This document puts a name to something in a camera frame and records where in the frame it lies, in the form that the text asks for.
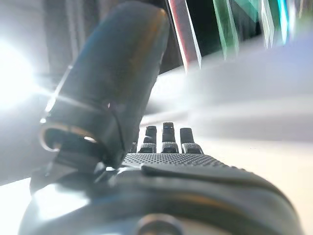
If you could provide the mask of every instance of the robotic hand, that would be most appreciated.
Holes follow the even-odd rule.
[[[203,153],[190,128],[164,123],[162,153],[138,127],[166,48],[166,13],[119,5],[65,74],[42,119],[57,157],[33,175],[20,235],[301,235],[268,181]]]

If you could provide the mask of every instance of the bright light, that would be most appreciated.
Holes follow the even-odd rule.
[[[32,67],[11,45],[0,41],[0,107],[25,100],[34,89]]]
[[[53,184],[37,191],[34,198],[42,220],[66,215],[89,203],[89,199],[83,192],[60,192]]]

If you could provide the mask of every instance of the knurled grip surface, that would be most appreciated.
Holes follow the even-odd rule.
[[[180,153],[129,153],[124,159],[123,164],[171,164],[229,167],[209,155]]]

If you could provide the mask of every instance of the prosthetic hand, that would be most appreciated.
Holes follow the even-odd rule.
[[[166,13],[119,5],[95,30],[46,107],[40,140],[57,151],[31,180],[20,235],[300,235],[268,181],[205,155],[191,129],[138,127],[166,48]]]

